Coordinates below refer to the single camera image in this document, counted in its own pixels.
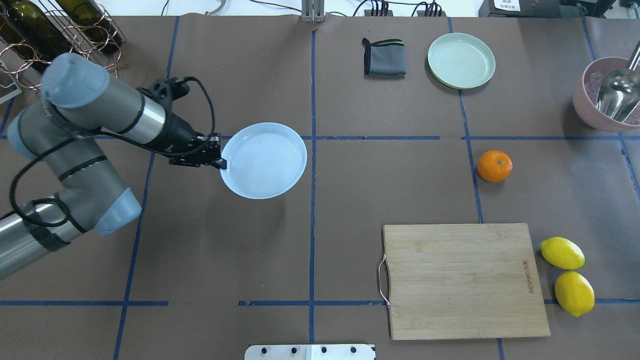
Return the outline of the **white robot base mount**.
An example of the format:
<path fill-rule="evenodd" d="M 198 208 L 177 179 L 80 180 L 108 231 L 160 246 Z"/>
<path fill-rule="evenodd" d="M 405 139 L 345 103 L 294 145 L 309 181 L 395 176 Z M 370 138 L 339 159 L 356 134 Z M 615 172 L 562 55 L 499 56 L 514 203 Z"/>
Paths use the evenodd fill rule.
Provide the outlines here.
<path fill-rule="evenodd" d="M 375 360 L 373 344 L 259 344 L 249 346 L 245 360 Z"/>

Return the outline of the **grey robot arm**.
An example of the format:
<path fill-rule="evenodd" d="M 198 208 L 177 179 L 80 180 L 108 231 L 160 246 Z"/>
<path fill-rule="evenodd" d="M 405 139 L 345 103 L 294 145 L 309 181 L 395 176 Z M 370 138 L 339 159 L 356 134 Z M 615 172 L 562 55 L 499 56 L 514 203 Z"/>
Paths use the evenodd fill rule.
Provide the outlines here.
<path fill-rule="evenodd" d="M 12 148 L 29 159 L 9 188 L 12 210 L 1 220 L 1 278 L 68 246 L 91 230 L 105 236 L 142 211 L 131 188 L 96 142 L 103 135 L 167 157 L 176 166 L 227 168 L 220 134 L 195 131 L 172 111 L 193 76 L 133 88 L 82 55 L 58 55 L 41 78 L 41 99 L 7 129 Z M 19 180 L 46 162 L 62 188 L 18 205 Z"/>

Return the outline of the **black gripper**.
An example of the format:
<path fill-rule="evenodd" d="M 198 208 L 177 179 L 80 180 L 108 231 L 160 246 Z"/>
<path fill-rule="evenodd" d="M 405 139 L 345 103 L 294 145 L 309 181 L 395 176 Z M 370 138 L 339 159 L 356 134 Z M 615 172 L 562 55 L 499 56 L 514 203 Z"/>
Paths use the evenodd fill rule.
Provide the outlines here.
<path fill-rule="evenodd" d="M 173 166 L 211 166 L 220 171 L 227 170 L 227 160 L 221 155 L 220 133 L 197 132 L 173 113 L 158 136 L 145 147 L 167 157 Z"/>

